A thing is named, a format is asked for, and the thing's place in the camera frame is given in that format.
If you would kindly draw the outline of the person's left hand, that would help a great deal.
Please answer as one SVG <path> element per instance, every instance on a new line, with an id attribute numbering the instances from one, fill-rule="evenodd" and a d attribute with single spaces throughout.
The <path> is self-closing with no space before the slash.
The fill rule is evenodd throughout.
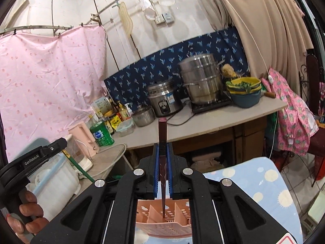
<path id="1" fill-rule="evenodd" d="M 7 223 L 23 243 L 30 243 L 24 235 L 24 231 L 27 230 L 29 233 L 37 235 L 47 224 L 49 224 L 49 221 L 43 216 L 43 209 L 37 203 L 37 198 L 32 192 L 26 191 L 24 193 L 24 198 L 26 203 L 20 205 L 19 210 L 22 215 L 25 217 L 34 217 L 34 220 L 23 225 L 21 221 L 8 215 Z"/>

